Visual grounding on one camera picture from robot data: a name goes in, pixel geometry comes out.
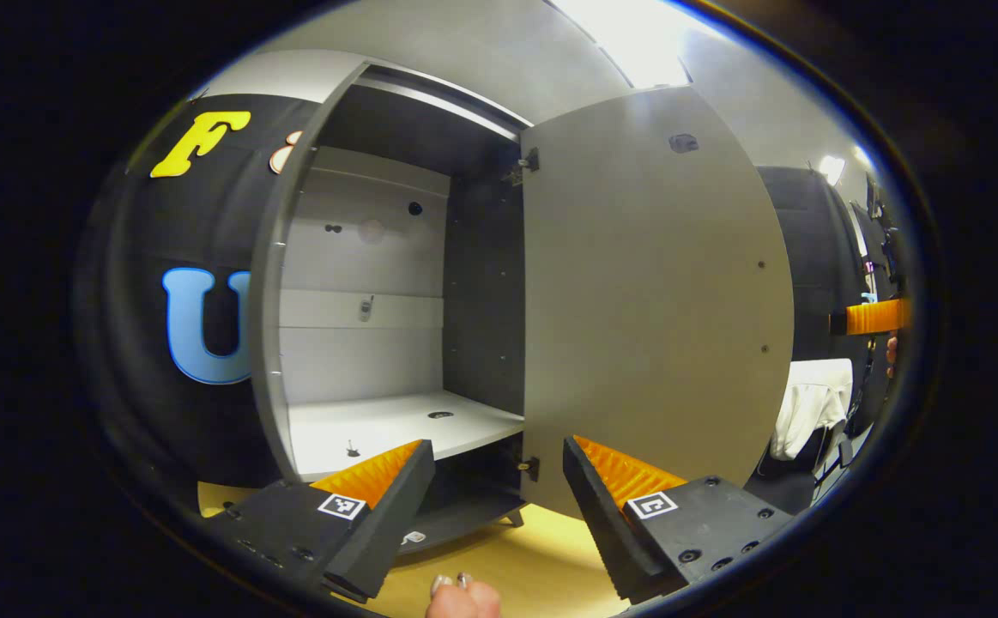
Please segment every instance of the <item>finger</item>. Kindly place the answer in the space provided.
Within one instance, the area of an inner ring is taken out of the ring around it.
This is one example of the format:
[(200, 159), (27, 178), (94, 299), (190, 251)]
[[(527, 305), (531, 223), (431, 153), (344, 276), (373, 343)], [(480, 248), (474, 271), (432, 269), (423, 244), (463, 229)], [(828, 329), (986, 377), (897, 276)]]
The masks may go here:
[(460, 588), (448, 582), (435, 579), (436, 587), (432, 588), (431, 603), (426, 608), (426, 618), (482, 618), (480, 610), (475, 607), (472, 597)]
[(480, 610), (479, 618), (502, 618), (499, 591), (483, 582), (468, 582), (468, 594)]

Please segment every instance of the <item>blue letter u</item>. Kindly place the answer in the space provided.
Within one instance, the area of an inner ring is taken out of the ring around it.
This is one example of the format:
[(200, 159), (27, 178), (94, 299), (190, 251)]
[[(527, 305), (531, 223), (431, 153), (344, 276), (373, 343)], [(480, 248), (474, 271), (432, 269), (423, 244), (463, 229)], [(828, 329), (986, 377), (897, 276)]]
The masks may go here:
[(171, 269), (162, 276), (166, 290), (166, 343), (170, 357), (182, 373), (204, 384), (235, 384), (251, 376), (247, 355), (247, 286), (251, 273), (232, 273), (227, 286), (239, 295), (239, 346), (228, 356), (217, 356), (205, 348), (205, 293), (215, 279), (207, 270)]

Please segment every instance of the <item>white cloth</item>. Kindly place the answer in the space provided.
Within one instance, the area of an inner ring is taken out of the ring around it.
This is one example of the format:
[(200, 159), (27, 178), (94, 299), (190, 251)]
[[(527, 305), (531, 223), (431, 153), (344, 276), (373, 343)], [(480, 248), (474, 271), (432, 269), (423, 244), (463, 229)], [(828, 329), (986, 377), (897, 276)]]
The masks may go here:
[(770, 439), (770, 457), (792, 461), (820, 427), (845, 420), (853, 391), (849, 359), (799, 360), (790, 364), (781, 414)]

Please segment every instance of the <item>wooden floor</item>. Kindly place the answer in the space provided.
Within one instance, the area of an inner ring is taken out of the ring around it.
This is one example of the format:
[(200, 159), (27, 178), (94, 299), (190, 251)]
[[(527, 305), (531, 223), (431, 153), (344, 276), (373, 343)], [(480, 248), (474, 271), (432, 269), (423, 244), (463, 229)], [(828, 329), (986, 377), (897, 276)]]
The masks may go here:
[[(219, 512), (225, 500), (238, 504), (251, 493), (254, 490), (197, 484), (202, 515), (207, 517)], [(433, 576), (455, 578), (461, 571), (499, 591), (504, 618), (605, 617), (629, 607), (617, 598), (586, 524), (534, 505), (525, 507), (522, 515), (521, 528), (503, 520), (463, 539), (402, 556), (380, 595), (361, 607), (391, 618), (421, 618)]]

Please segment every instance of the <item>open cabinet door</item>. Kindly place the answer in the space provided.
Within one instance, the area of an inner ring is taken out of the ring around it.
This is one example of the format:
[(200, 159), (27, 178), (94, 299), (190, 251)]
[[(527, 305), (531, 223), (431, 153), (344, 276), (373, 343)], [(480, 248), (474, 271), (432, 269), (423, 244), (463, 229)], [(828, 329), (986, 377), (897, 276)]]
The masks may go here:
[(524, 500), (581, 517), (566, 435), (683, 478), (746, 482), (777, 421), (793, 299), (777, 215), (690, 87), (629, 94), (522, 134)]

